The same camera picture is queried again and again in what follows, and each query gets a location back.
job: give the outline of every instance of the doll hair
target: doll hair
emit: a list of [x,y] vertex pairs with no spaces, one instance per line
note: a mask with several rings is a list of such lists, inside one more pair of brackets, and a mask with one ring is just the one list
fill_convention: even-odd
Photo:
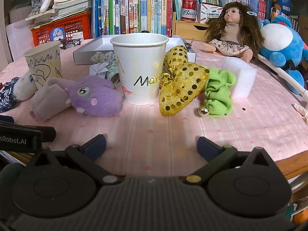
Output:
[[244,45],[251,48],[254,55],[257,55],[261,47],[261,43],[264,41],[261,35],[258,18],[247,14],[248,11],[253,11],[247,5],[243,5],[239,2],[227,3],[218,18],[210,18],[207,21],[208,27],[208,41],[212,41],[214,38],[220,38],[221,33],[226,27],[226,21],[224,15],[229,8],[238,8],[240,11],[240,26],[241,26],[241,38]]

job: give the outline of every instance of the pink tablecloth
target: pink tablecloth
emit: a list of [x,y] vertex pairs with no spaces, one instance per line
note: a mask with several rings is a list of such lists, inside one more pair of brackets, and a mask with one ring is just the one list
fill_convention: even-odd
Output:
[[[193,42],[196,63],[219,68],[223,57],[203,53],[200,46]],[[88,75],[89,66],[74,65],[72,52],[76,48],[61,51],[65,79],[77,80]],[[300,97],[290,93],[265,65],[252,65],[258,73],[249,97],[235,100],[233,112],[219,119],[198,116],[203,95],[171,117],[161,116],[158,100],[146,106],[124,103],[121,113],[111,118],[78,115],[70,108],[45,123],[37,122],[29,115],[30,101],[5,114],[13,116],[18,124],[55,127],[57,137],[53,143],[47,143],[52,150],[83,144],[97,134],[104,134],[107,150],[96,162],[118,175],[190,174],[206,163],[196,149],[200,136],[243,151],[262,146],[275,161],[308,150],[308,127],[292,107],[294,103],[303,103]],[[0,73],[0,82],[26,71],[24,58],[12,62]]]

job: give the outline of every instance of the white foam block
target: white foam block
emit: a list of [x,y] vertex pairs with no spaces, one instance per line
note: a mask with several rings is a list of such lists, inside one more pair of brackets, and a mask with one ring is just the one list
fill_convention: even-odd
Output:
[[225,57],[221,69],[228,70],[236,76],[236,84],[230,89],[231,98],[247,98],[254,85],[257,70],[237,57]]

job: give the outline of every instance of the gold sequin bow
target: gold sequin bow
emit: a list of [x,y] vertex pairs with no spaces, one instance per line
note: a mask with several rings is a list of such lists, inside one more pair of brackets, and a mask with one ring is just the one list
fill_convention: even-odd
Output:
[[183,45],[170,49],[165,55],[161,74],[161,114],[173,116],[193,101],[207,83],[209,72],[200,65],[188,62]]

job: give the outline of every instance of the doll hair clip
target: doll hair clip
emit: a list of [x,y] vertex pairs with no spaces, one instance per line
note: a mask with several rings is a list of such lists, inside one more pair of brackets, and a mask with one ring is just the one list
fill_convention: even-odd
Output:
[[251,16],[255,16],[255,17],[258,16],[257,13],[252,12],[252,11],[247,11],[247,14],[249,14]]

